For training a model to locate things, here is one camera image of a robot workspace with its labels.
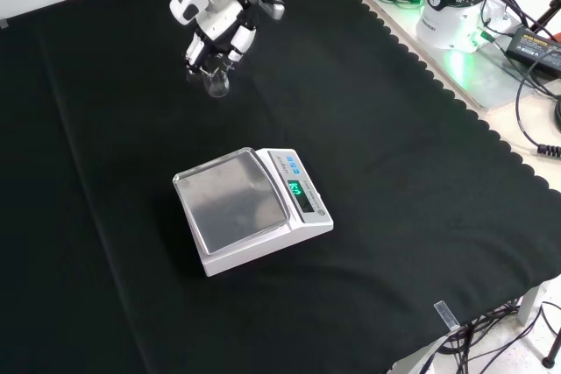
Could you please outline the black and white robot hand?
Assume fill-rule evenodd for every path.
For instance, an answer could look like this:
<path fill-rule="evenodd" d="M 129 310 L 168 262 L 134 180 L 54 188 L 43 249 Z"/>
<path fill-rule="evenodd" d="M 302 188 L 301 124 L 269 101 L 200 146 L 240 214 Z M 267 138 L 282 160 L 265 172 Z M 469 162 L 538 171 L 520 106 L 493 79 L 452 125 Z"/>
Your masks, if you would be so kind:
<path fill-rule="evenodd" d="M 227 69 L 235 67 L 251 47 L 257 28 L 248 18 L 255 0 L 230 0 L 218 11 L 210 0 L 171 0 L 170 11 L 182 25 L 195 25 L 184 65 L 189 75 L 212 74 L 216 65 L 212 57 Z"/>

